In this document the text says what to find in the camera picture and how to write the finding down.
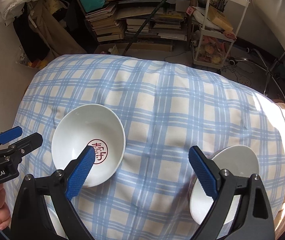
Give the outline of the person left hand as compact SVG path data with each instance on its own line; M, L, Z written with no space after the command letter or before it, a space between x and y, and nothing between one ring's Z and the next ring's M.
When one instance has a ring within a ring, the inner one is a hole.
M0 184L0 231L6 229L11 222L10 210L5 202L6 192Z

